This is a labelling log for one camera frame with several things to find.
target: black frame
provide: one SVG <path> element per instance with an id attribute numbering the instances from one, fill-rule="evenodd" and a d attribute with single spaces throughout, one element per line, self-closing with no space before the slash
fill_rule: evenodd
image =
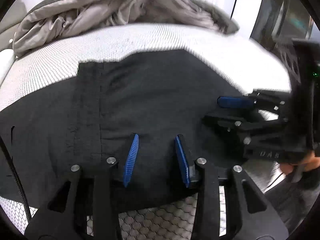
<path id="1" fill-rule="evenodd" d="M 0 20 L 15 0 L 0 0 Z M 315 24 L 320 26 L 320 0 L 300 0 Z M 316 199 L 310 212 L 298 226 L 298 228 L 289 236 L 288 240 L 315 239 L 319 233 L 320 220 L 320 197 Z M 0 232 L 1 238 L 4 239 L 25 239 L 25 237 L 15 230 L 14 225 L 0 207 Z"/>

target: gray blanket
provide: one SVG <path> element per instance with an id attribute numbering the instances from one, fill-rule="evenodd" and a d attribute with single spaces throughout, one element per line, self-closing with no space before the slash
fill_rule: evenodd
<path id="1" fill-rule="evenodd" d="M 191 0 L 45 0 L 20 23 L 13 50 L 20 57 L 54 39 L 133 22 L 179 23 L 225 34 L 238 30 L 219 9 Z"/>

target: black cable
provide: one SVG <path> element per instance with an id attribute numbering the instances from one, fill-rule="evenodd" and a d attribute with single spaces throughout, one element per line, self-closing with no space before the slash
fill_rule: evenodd
<path id="1" fill-rule="evenodd" d="M 22 187 L 22 184 L 21 184 L 21 181 L 19 179 L 19 175 L 16 171 L 16 168 L 13 164 L 13 161 L 12 159 L 10 158 L 10 154 L 8 152 L 8 149 L 7 147 L 5 146 L 3 140 L 2 140 L 2 137 L 0 135 L 0 148 L 4 154 L 4 157 L 7 161 L 7 164 L 9 165 L 10 167 L 10 170 L 11 170 L 11 173 L 14 177 L 14 181 L 16 182 L 16 185 L 18 187 L 18 190 L 19 190 L 19 194 L 20 194 L 20 197 L 22 199 L 22 204 L 23 204 L 23 207 L 24 207 L 24 210 L 26 212 L 26 215 L 27 215 L 27 220 L 28 222 L 31 220 L 31 213 L 30 213 L 30 208 L 29 208 L 29 204 L 28 204 L 28 200 L 27 200 L 27 197 L 26 197 L 26 194 L 23 190 L 23 187 Z"/>
<path id="2" fill-rule="evenodd" d="M 234 5 L 233 5 L 233 9 L 232 9 L 232 13 L 231 13 L 231 16 L 230 16 L 230 20 L 232 19 L 233 12 L 235 11 L 236 2 L 237 2 L 237 0 L 235 0 L 235 3 L 234 3 Z"/>
<path id="3" fill-rule="evenodd" d="M 270 188 L 270 187 L 277 181 L 277 179 L 280 178 L 280 176 L 281 176 L 282 174 L 283 174 L 283 172 L 281 172 L 281 174 L 280 174 L 268 187 L 266 187 L 263 191 L 265 191 L 266 189 Z"/>

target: black cloth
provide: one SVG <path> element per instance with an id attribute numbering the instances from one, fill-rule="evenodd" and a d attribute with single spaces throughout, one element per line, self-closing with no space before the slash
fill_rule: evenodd
<path id="1" fill-rule="evenodd" d="M 217 98 L 227 95 L 240 92 L 190 53 L 142 52 L 120 62 L 81 63 L 77 77 L 1 111 L 0 133 L 33 207 L 39 207 L 73 164 L 81 165 L 89 178 L 108 156 L 123 163 L 123 145 L 130 133 L 139 134 L 130 185 L 114 189 L 119 210 L 135 210 L 193 193 L 181 180 L 177 134 L 185 136 L 196 158 L 220 167 L 244 162 L 241 149 L 227 147 L 228 140 L 201 121 L 217 107 Z M 1 154 L 0 195 L 20 201 Z"/>

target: metal pin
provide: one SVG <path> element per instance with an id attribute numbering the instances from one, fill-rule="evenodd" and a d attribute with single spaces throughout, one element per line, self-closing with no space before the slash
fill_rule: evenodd
<path id="1" fill-rule="evenodd" d="M 71 166 L 71 170 L 72 170 L 72 171 L 79 171 L 79 169 L 80 169 L 80 166 L 77 165 L 77 164 Z"/>
<path id="2" fill-rule="evenodd" d="M 109 157 L 109 158 L 107 159 L 107 163 L 109 163 L 109 164 L 114 164 L 116 161 L 117 161 L 117 160 L 116 160 L 115 157 Z"/>
<path id="3" fill-rule="evenodd" d="M 233 170 L 234 170 L 235 172 L 241 172 L 241 171 L 242 171 L 242 167 L 239 166 L 239 165 L 236 165 L 236 166 L 233 166 Z"/>
<path id="4" fill-rule="evenodd" d="M 244 140 L 243 140 L 243 143 L 244 144 L 249 144 L 251 142 L 251 138 L 250 137 L 246 137 L 246 138 L 244 138 Z"/>
<path id="5" fill-rule="evenodd" d="M 205 158 L 198 158 L 197 159 L 197 163 L 199 163 L 199 164 L 206 164 L 207 163 L 207 160 L 205 159 Z"/>

